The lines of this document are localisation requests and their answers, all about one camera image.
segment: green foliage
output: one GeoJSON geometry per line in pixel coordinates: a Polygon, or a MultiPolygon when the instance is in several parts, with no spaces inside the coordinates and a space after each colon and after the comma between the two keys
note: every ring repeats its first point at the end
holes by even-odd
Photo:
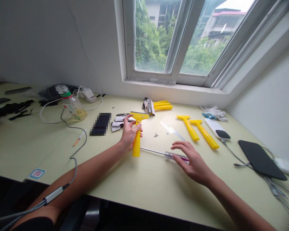
{"type": "Polygon", "coordinates": [[[145,0],[136,1],[136,69],[148,69],[149,64],[160,55],[159,34],[148,17],[145,0]]]}
{"type": "MultiPolygon", "coordinates": [[[[163,72],[173,36],[176,18],[167,15],[164,26],[157,30],[151,22],[145,0],[136,0],[135,69],[163,72]]],[[[201,38],[204,28],[196,28],[186,53],[181,72],[207,75],[223,51],[224,44],[213,44],[201,38]]]]}
{"type": "Polygon", "coordinates": [[[215,45],[208,37],[199,39],[188,47],[181,72],[208,75],[224,48],[224,44],[215,45]]]}

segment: window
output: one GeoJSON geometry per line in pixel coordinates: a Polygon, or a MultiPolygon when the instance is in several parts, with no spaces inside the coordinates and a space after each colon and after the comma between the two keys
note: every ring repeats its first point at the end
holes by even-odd
{"type": "Polygon", "coordinates": [[[275,2],[123,0],[127,78],[212,87],[275,2]]]}

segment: person's left hand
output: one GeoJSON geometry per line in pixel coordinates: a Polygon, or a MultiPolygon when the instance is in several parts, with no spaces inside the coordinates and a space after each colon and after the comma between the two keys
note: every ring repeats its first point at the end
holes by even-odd
{"type": "Polygon", "coordinates": [[[132,128],[132,126],[136,123],[136,121],[132,121],[128,123],[128,118],[133,116],[132,114],[127,115],[124,119],[124,127],[123,127],[123,134],[121,137],[120,142],[124,144],[128,148],[128,151],[132,150],[133,148],[133,142],[136,136],[136,132],[140,131],[142,132],[141,123],[139,123],[136,127],[132,128]]]}

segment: black case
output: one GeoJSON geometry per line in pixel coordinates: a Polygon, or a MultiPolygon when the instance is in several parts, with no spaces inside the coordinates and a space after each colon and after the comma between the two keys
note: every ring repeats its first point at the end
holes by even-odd
{"type": "Polygon", "coordinates": [[[238,143],[257,172],[278,180],[287,180],[285,174],[276,166],[259,144],[242,140],[239,140],[238,143]]]}

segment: screwdriver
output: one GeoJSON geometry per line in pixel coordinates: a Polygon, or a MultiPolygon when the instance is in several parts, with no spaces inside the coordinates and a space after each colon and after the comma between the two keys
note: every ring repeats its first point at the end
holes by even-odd
{"type": "Polygon", "coordinates": [[[151,151],[151,152],[156,152],[156,153],[159,153],[159,154],[163,154],[165,156],[165,159],[172,159],[173,160],[173,157],[172,155],[177,155],[178,157],[180,157],[186,164],[189,164],[189,159],[185,156],[181,156],[179,154],[176,154],[176,153],[172,153],[172,152],[158,152],[158,151],[154,151],[154,150],[151,150],[151,149],[146,149],[146,148],[142,148],[140,147],[141,149],[144,149],[144,150],[147,150],[147,151],[151,151]]]}

